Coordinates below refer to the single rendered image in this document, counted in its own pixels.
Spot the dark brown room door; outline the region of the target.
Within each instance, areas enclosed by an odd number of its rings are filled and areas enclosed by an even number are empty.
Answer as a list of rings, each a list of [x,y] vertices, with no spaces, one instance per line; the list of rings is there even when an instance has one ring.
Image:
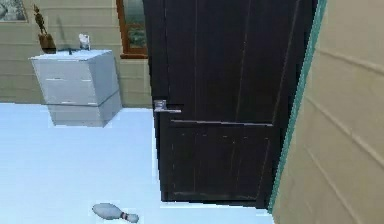
[[[162,201],[268,207],[319,2],[143,0]]]

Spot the brown framed window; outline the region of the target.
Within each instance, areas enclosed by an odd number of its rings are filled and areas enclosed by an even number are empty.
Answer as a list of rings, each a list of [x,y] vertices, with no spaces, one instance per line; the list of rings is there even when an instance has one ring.
[[[122,42],[121,59],[146,59],[147,41],[143,0],[116,0]]]

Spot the grey chest of drawers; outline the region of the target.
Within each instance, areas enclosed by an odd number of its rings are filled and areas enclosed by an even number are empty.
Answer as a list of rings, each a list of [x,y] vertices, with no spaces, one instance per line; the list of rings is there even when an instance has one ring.
[[[55,125],[104,127],[122,109],[111,50],[60,51],[30,61]]]

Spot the white bowling pin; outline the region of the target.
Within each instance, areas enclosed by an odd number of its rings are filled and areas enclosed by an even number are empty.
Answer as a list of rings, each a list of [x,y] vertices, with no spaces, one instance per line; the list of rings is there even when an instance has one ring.
[[[92,207],[92,211],[100,218],[106,220],[123,219],[131,223],[137,223],[139,216],[137,214],[131,214],[123,212],[116,205],[111,203],[99,203]]]

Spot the brown house plant in pot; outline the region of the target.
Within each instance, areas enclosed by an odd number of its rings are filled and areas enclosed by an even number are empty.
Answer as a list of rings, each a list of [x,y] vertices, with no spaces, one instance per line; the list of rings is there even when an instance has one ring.
[[[56,45],[54,43],[53,37],[51,34],[47,32],[44,24],[44,18],[40,13],[39,7],[36,4],[33,5],[33,11],[34,11],[35,22],[40,29],[38,38],[39,38],[39,43],[42,51],[46,54],[55,54]]]

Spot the framed grey wall picture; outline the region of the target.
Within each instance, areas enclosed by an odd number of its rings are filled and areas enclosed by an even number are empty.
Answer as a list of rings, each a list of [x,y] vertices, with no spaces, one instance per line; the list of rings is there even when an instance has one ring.
[[[0,23],[27,21],[23,0],[0,0]]]

